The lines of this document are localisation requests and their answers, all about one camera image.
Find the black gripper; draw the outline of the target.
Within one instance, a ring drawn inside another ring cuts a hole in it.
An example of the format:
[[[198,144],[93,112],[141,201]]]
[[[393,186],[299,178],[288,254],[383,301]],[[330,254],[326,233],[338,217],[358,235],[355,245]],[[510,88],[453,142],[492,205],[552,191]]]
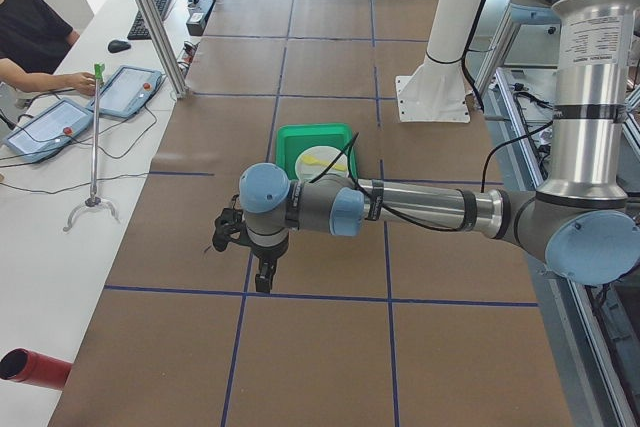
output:
[[[253,250],[258,267],[255,275],[255,290],[258,293],[270,293],[273,278],[276,275],[278,260],[286,254],[286,250]]]

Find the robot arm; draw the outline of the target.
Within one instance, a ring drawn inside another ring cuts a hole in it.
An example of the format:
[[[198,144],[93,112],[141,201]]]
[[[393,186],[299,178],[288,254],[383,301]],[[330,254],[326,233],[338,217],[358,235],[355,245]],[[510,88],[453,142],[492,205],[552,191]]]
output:
[[[436,232],[477,231],[522,248],[560,277],[588,286],[639,261],[639,230],[616,180],[634,16],[639,0],[514,0],[548,7],[561,23],[551,167],[534,192],[475,193],[321,173],[292,181],[271,163],[239,181],[235,242],[257,257],[258,291],[272,288],[293,230],[358,234],[398,219]]]

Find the person's hand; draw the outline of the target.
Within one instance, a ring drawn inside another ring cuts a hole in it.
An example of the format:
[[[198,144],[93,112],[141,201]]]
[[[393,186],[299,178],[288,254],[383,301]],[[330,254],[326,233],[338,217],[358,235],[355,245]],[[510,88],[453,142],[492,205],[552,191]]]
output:
[[[77,72],[66,76],[67,86],[82,95],[93,96],[96,89],[96,78],[89,72]]]

